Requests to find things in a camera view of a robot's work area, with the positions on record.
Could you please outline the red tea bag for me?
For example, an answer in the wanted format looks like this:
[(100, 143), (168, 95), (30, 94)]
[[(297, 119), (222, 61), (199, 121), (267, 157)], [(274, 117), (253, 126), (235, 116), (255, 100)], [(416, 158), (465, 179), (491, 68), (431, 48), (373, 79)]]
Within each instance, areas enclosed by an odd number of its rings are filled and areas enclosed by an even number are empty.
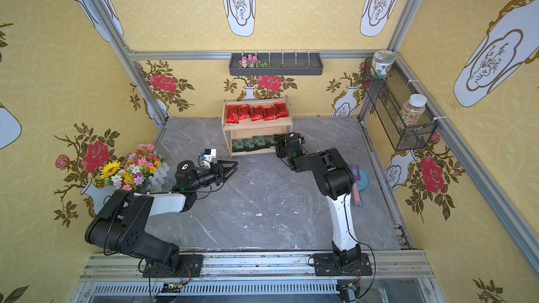
[(238, 118), (240, 121), (244, 119), (250, 119), (251, 106), (247, 104), (238, 106)]
[(276, 118), (280, 119), (289, 117), (289, 111), (287, 108), (286, 101), (275, 102), (274, 107)]
[(239, 123), (239, 106), (227, 105), (225, 107), (225, 123)]
[(251, 105), (250, 115), (252, 121), (259, 121), (264, 119), (263, 107), (261, 105)]
[(275, 106), (274, 105), (263, 106), (262, 115), (265, 121), (275, 120), (277, 118)]

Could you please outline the wooden two-tier shelf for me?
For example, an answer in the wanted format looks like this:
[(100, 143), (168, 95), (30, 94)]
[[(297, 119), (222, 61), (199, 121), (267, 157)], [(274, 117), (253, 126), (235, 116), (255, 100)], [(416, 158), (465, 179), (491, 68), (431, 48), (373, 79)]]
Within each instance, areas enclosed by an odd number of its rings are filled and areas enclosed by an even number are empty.
[[(285, 102), (286, 109), (289, 113), (288, 117), (278, 118), (275, 120), (264, 121), (250, 121), (249, 119), (240, 120), (239, 123), (227, 123), (226, 122), (226, 107), (230, 105), (244, 105), (249, 104), (252, 106), (266, 106), (273, 105), (275, 102)], [(269, 100), (247, 100), (247, 101), (224, 101), (221, 128), (223, 129), (223, 135), (225, 136), (226, 145), (229, 154), (233, 156), (244, 156), (249, 154), (264, 154), (275, 153), (274, 148), (264, 148), (255, 151), (246, 152), (233, 152), (232, 141), (236, 139), (256, 137), (256, 136), (269, 136), (276, 134), (286, 134), (293, 131), (293, 119), (291, 117), (289, 98), (269, 99)]]

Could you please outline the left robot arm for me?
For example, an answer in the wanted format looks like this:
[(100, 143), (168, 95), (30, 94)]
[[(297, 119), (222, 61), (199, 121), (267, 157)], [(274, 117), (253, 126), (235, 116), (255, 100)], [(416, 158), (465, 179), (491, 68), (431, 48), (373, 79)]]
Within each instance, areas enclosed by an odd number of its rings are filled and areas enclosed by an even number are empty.
[(193, 161), (183, 161), (177, 166), (175, 185), (169, 193), (117, 190), (88, 226), (85, 241), (104, 251), (130, 255), (178, 272), (182, 266), (179, 247), (147, 233), (148, 218), (187, 212), (195, 204), (200, 189), (223, 186), (237, 166), (236, 161), (218, 160), (208, 168), (200, 168)]

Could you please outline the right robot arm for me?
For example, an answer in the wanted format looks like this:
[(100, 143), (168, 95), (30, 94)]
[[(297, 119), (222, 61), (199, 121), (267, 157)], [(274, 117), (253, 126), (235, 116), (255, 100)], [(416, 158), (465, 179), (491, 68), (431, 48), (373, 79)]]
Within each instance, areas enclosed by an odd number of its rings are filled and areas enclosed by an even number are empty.
[(333, 227), (333, 257), (337, 269), (359, 262), (362, 256), (360, 242), (353, 230), (350, 198), (355, 176), (333, 147), (324, 151), (306, 154), (300, 133), (277, 135), (276, 155), (286, 159), (288, 167), (295, 173), (311, 172), (322, 196), (326, 197)]

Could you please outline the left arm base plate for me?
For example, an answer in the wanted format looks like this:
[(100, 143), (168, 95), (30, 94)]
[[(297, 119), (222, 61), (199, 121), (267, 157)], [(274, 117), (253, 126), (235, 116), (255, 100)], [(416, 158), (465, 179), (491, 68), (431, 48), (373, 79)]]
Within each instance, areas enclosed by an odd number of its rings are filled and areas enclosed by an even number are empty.
[(200, 276), (203, 255), (175, 254), (164, 263), (149, 261), (143, 270), (144, 278), (197, 278)]

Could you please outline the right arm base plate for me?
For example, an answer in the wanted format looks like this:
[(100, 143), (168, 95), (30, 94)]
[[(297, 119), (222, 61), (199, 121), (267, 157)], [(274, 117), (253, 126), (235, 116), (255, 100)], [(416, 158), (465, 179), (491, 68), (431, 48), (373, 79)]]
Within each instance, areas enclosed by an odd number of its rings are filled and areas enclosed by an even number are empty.
[(362, 253), (359, 259), (342, 263), (337, 261), (332, 253), (313, 255), (314, 270), (317, 276), (372, 276), (372, 263), (367, 253)]

